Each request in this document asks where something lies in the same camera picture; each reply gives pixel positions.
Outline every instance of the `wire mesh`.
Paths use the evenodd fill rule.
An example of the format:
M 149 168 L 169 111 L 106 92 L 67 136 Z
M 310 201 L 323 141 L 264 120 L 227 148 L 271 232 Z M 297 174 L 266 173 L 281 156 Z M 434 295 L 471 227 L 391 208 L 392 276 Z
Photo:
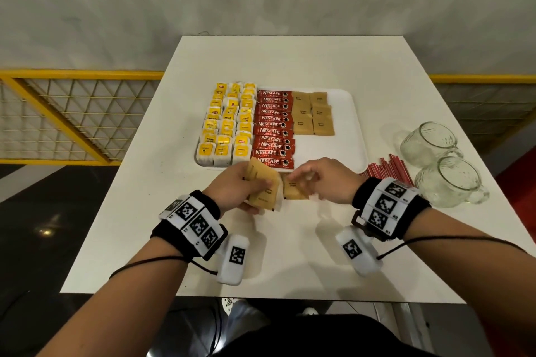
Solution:
M 485 151 L 536 110 L 533 84 L 436 84 L 436 87 L 477 151 Z
M 26 79 L 110 160 L 122 160 L 159 81 Z
M 1 81 L 0 158 L 93 159 Z

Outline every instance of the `white sensor device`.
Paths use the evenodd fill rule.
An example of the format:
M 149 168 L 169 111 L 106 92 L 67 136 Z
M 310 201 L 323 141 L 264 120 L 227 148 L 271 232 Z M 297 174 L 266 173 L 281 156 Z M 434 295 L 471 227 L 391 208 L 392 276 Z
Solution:
M 336 236 L 350 263 L 361 277 L 379 271 L 383 261 L 378 260 L 378 252 L 372 245 L 372 239 L 355 226 L 346 226 Z
M 249 247 L 249 239 L 238 234 L 230 234 L 218 249 L 222 255 L 216 279 L 219 283 L 237 286 L 244 276 L 245 256 Z

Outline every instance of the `left hand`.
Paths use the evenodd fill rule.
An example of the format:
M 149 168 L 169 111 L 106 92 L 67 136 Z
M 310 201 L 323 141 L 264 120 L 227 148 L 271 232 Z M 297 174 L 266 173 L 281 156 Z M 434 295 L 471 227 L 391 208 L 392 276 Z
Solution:
M 258 208 L 244 202 L 248 195 L 269 188 L 272 181 L 254 179 L 245 181 L 247 162 L 238 163 L 227 167 L 214 181 L 203 191 L 205 195 L 216 202 L 223 216 L 228 210 L 239 208 L 250 214 L 258 214 Z

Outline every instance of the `wristband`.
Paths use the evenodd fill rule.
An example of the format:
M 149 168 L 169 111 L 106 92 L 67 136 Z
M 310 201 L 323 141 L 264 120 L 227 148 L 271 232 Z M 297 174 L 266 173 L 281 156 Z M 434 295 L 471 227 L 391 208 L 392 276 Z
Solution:
M 162 221 L 151 237 L 166 240 L 188 261 L 194 257 L 209 260 L 228 234 L 225 227 L 218 224 L 220 214 L 211 198 L 194 191 L 190 196 L 179 197 L 160 213 Z
M 418 189 L 395 178 L 367 179 L 355 193 L 352 205 L 358 208 L 352 223 L 381 241 L 402 239 L 413 219 L 430 207 Z M 357 216 L 365 220 L 364 226 L 355 221 Z

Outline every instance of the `empty glass mug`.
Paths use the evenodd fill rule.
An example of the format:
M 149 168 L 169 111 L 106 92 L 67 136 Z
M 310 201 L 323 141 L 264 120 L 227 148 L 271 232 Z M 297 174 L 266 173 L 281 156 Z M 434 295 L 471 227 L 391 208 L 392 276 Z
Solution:
M 420 170 L 415 186 L 438 208 L 452 208 L 462 202 L 478 204 L 489 198 L 478 171 L 459 157 L 442 157 Z
M 411 165 L 425 168 L 445 155 L 463 158 L 463 153 L 456 147 L 458 139 L 444 125 L 428 121 L 414 130 L 400 144 L 400 152 Z

